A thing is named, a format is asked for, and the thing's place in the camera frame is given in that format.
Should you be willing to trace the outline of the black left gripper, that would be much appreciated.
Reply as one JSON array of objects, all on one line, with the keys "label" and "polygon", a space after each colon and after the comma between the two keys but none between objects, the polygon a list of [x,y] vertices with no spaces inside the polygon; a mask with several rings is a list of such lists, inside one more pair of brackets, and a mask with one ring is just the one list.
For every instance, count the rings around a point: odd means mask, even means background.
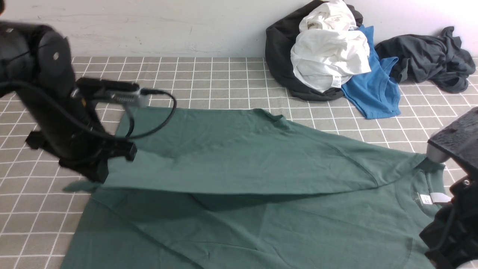
[{"label": "black left gripper", "polygon": [[16,93],[40,127],[30,133],[27,145],[93,182],[106,180],[109,159],[134,160],[135,143],[106,133],[95,104],[71,96],[77,84],[66,38],[51,28],[16,28],[15,43],[27,70]]}]

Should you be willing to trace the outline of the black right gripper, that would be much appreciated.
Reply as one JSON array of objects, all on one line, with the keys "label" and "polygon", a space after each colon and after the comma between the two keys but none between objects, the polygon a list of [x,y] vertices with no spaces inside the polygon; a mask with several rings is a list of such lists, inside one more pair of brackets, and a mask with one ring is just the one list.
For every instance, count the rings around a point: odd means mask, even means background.
[{"label": "black right gripper", "polygon": [[477,182],[468,176],[450,187],[453,198],[437,211],[420,238],[436,269],[457,269],[478,258]]}]

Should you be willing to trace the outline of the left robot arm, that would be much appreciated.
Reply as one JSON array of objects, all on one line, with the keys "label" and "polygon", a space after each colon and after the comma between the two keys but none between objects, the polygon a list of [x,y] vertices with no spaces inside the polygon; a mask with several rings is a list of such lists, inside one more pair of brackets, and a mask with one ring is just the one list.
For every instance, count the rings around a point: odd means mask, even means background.
[{"label": "left robot arm", "polygon": [[29,148],[101,183],[110,159],[134,160],[135,143],[107,133],[96,106],[119,103],[118,93],[135,93],[137,84],[76,79],[69,42],[50,26],[2,21],[0,48],[1,96],[15,92],[40,128],[26,138]]}]

